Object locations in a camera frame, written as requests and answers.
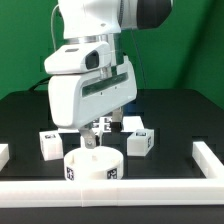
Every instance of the black tabletop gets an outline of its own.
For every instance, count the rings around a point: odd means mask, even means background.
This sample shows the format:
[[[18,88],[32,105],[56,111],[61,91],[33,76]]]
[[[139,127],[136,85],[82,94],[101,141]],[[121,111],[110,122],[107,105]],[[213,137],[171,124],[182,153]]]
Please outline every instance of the black tabletop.
[[[125,179],[204,178],[192,159],[194,141],[205,141],[224,160],[224,111],[193,90],[139,90],[125,106],[155,130],[155,145],[143,158],[127,157],[131,133],[106,133],[103,145],[125,157]],[[0,144],[10,161],[0,180],[63,179],[63,160],[44,161],[39,132],[56,130],[47,92],[14,92],[0,101]],[[79,134],[62,135],[65,153],[79,147]],[[146,206],[0,209],[0,223],[223,223],[224,206]]]

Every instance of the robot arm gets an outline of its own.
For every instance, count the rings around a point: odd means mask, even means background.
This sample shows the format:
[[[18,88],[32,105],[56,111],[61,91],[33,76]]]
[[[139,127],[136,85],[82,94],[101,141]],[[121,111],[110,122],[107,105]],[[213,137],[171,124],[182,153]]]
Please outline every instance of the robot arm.
[[[67,44],[45,61],[49,100],[59,128],[79,129],[94,148],[90,122],[134,100],[133,67],[123,56],[122,29],[159,26],[172,0],[58,0]]]

